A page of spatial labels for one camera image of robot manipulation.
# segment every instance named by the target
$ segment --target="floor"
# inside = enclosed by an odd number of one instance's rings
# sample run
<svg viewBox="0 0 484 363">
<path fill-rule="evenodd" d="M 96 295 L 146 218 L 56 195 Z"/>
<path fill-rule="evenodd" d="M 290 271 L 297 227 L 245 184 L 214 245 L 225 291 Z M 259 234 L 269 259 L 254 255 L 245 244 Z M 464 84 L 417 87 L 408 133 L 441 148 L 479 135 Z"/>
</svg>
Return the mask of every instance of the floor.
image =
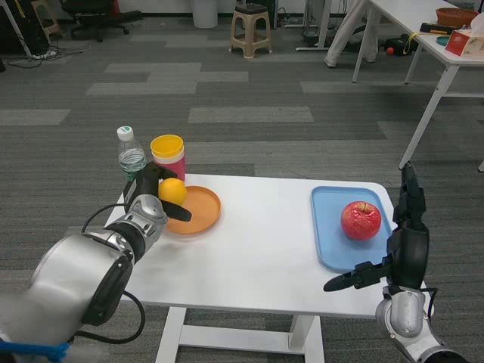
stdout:
<svg viewBox="0 0 484 363">
<path fill-rule="evenodd" d="M 442 72 L 430 55 L 422 55 L 412 85 L 402 84 L 411 57 L 384 53 L 363 64 L 353 85 L 356 54 L 329 70 L 321 53 L 293 51 L 297 29 L 276 30 L 274 53 L 260 51 L 253 61 L 228 53 L 226 19 L 211 30 L 188 18 L 149 18 L 129 29 L 129 36 L 110 30 L 82 54 L 0 74 L 1 291 L 25 287 L 49 247 L 119 196 L 116 128 L 123 125 L 145 150 L 155 136 L 181 135 L 192 173 L 376 182 L 396 202 L 397 165 Z M 482 89 L 483 76 L 463 70 L 455 88 Z M 474 363 L 484 362 L 483 111 L 478 99 L 443 99 L 413 158 L 431 231 L 426 281 L 440 289 L 433 326 Z M 103 347 L 105 361 L 154 362 L 166 312 L 148 306 L 141 337 Z M 193 310 L 188 323 L 288 330 L 290 316 Z M 122 302 L 109 323 L 91 330 L 122 337 L 137 324 L 133 305 Z M 328 363 L 399 361 L 372 320 L 322 324 Z M 303 358 L 183 348 L 178 361 Z"/>
</svg>

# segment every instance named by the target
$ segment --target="plastic bottle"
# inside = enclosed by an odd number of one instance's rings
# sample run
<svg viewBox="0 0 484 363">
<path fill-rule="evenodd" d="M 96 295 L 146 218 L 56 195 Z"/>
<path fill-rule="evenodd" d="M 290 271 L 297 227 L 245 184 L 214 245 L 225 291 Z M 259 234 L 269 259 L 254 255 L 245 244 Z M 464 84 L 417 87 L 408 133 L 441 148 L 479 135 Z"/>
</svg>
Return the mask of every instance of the plastic bottle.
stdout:
<svg viewBox="0 0 484 363">
<path fill-rule="evenodd" d="M 118 128 L 119 138 L 118 158 L 121 169 L 130 182 L 135 178 L 136 172 L 146 166 L 146 155 L 140 143 L 135 140 L 133 129 L 129 126 Z"/>
</svg>

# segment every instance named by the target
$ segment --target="yellow cup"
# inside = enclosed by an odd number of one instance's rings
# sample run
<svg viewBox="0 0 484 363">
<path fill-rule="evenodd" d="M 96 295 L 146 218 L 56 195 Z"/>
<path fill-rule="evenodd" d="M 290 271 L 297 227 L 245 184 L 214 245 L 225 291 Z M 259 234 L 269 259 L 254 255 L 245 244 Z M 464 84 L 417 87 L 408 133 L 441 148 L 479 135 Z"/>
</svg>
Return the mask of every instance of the yellow cup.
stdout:
<svg viewBox="0 0 484 363">
<path fill-rule="evenodd" d="M 155 157 L 177 157 L 183 152 L 183 139 L 177 135 L 158 136 L 151 142 L 150 148 Z"/>
</svg>

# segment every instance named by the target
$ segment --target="red apple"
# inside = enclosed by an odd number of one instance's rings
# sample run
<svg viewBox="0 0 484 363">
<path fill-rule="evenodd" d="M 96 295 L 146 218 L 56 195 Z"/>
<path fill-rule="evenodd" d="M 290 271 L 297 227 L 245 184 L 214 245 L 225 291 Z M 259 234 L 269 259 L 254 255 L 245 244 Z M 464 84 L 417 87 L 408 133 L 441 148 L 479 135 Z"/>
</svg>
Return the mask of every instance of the red apple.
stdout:
<svg viewBox="0 0 484 363">
<path fill-rule="evenodd" d="M 380 230 L 380 211 L 367 202 L 350 203 L 341 213 L 341 226 L 349 238 L 369 240 Z"/>
</svg>

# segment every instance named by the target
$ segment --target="basket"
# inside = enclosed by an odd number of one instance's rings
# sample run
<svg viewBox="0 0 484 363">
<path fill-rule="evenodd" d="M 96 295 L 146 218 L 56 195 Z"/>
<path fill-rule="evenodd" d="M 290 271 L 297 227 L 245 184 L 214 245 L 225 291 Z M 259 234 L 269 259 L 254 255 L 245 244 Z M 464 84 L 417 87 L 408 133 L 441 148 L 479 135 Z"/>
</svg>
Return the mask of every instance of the basket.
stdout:
<svg viewBox="0 0 484 363">
<path fill-rule="evenodd" d="M 436 10 L 437 23 L 443 26 L 453 26 L 461 28 L 464 25 L 470 26 L 470 22 L 479 13 L 474 10 L 458 9 L 458 8 L 440 8 Z"/>
</svg>

